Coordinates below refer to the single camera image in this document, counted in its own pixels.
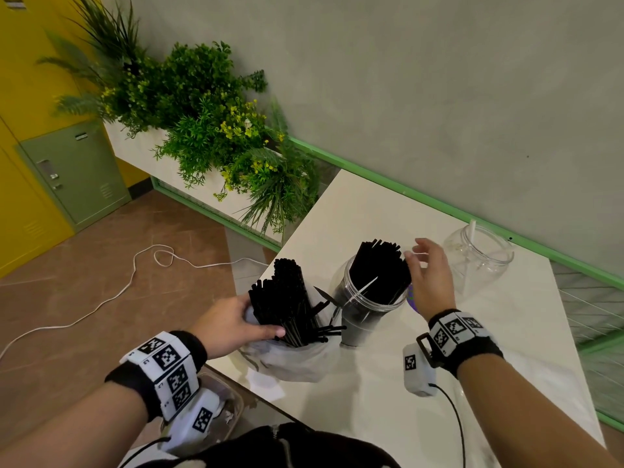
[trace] purple object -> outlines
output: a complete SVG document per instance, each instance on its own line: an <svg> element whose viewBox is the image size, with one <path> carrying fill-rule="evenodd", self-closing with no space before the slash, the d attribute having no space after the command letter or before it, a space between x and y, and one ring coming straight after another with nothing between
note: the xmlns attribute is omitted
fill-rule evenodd
<svg viewBox="0 0 624 468"><path fill-rule="evenodd" d="M408 287L408 304L411 308L418 312L416 304L414 304L414 287L412 286L412 284L410 284L410 286Z"/></svg>

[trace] empty plastic jar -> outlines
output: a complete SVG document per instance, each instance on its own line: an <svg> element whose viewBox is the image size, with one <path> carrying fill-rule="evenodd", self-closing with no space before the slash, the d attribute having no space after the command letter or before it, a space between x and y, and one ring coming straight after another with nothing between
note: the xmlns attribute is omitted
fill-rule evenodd
<svg viewBox="0 0 624 468"><path fill-rule="evenodd" d="M344 276L333 292L333 297L342 306L343 345L361 346L377 327L379 320L388 312L400 307L408 296L408 290L391 305L375 303L360 294L351 281L349 269L355 256L344 265Z"/></svg>
<svg viewBox="0 0 624 468"><path fill-rule="evenodd" d="M501 277L514 259L508 241L479 225L475 227L471 241L469 227L467 225L455 231L443 245L459 301Z"/></svg>

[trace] gray wall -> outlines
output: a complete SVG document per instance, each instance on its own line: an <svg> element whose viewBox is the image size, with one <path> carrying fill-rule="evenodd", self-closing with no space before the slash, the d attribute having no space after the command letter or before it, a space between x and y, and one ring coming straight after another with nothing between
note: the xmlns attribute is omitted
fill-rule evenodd
<svg viewBox="0 0 624 468"><path fill-rule="evenodd" d="M624 276L624 0L133 3L157 57L264 69L295 137Z"/></svg>

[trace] hand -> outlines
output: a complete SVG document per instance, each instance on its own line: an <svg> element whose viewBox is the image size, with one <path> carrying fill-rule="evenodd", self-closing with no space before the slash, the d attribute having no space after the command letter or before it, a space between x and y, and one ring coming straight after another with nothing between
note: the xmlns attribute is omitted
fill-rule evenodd
<svg viewBox="0 0 624 468"><path fill-rule="evenodd" d="M220 299L188 331L203 343L208 359L220 358L246 343L282 337L286 331L277 325L254 325L243 316L249 307L249 294Z"/></svg>
<svg viewBox="0 0 624 468"><path fill-rule="evenodd" d="M405 260L412 275L414 303L428 322L435 314L456 308L453 276L439 244L428 238L416 238L416 243L413 253L405 252ZM421 263L428 263L428 266L421 267Z"/></svg>

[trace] bundle of black straws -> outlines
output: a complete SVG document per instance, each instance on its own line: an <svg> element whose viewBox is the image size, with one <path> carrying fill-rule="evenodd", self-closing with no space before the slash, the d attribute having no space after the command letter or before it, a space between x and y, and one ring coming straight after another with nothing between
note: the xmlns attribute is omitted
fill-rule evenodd
<svg viewBox="0 0 624 468"><path fill-rule="evenodd" d="M284 327L286 335L280 340L293 347L327 343L328 337L340 335L345 327L319 325L316 314L330 302L310 305L301 268L294 259L276 259L273 267L273 277L258 280L249 291L258 323Z"/></svg>
<svg viewBox="0 0 624 468"><path fill-rule="evenodd" d="M393 304L408 288L410 268L402 259L401 247L381 240L363 241L349 268L351 282L360 290L370 284L362 295L382 305Z"/></svg>

